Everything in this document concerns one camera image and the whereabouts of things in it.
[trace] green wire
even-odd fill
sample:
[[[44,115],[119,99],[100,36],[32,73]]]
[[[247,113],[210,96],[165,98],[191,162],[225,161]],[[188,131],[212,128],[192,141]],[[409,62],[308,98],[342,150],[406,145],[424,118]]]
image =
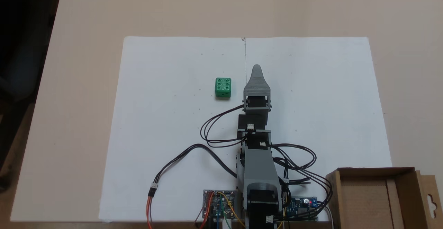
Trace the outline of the green wire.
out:
[[[225,207],[223,207],[222,198],[223,198],[223,196],[220,194],[220,206],[221,206],[221,209],[223,212],[223,218],[225,218],[226,224],[228,225],[229,229],[231,229],[231,227],[229,226],[228,220],[226,219],[226,216],[225,216]]]

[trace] green dice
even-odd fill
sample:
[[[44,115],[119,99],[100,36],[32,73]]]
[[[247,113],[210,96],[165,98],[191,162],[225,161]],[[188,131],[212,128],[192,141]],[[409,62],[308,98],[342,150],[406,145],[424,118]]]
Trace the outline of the green dice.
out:
[[[231,79],[216,78],[215,79],[215,96],[231,97]]]

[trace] brown cardboard box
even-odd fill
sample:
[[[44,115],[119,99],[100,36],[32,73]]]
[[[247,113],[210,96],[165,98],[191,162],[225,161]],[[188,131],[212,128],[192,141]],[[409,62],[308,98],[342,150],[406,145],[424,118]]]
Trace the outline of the brown cardboard box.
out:
[[[443,228],[433,175],[420,175],[413,167],[338,168],[326,178],[332,184],[335,229]],[[436,206],[433,216],[428,195]]]

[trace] circuit board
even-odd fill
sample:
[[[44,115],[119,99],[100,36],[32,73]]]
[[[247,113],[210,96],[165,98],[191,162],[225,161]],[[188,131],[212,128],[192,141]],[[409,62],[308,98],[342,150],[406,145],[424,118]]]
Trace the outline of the circuit board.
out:
[[[222,209],[220,207],[220,194],[217,194],[218,192],[222,192],[226,195],[228,200],[231,202],[231,206],[236,209],[236,197],[237,197],[237,191],[235,190],[204,190],[203,191],[203,212],[201,213],[202,218],[206,216],[206,212],[208,211],[208,198],[211,195],[211,193],[214,192],[214,195],[212,196],[211,205],[214,206],[214,214],[213,216],[223,216]],[[227,219],[233,219],[234,213],[232,212],[231,208],[228,205],[228,201],[225,199],[225,197],[221,197],[221,202],[223,203],[223,208],[225,210],[225,216]]]
[[[286,208],[286,216],[296,216],[300,213],[306,213],[310,210],[314,210],[318,207],[317,197],[300,197],[293,196],[291,199],[291,204]]]

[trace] beige table surface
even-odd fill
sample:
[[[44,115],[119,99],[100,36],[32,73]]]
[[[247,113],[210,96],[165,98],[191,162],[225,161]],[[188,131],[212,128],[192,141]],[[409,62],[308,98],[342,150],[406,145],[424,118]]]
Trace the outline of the beige table surface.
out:
[[[443,0],[60,0],[13,221],[98,221],[125,36],[367,36],[392,162],[443,194]]]

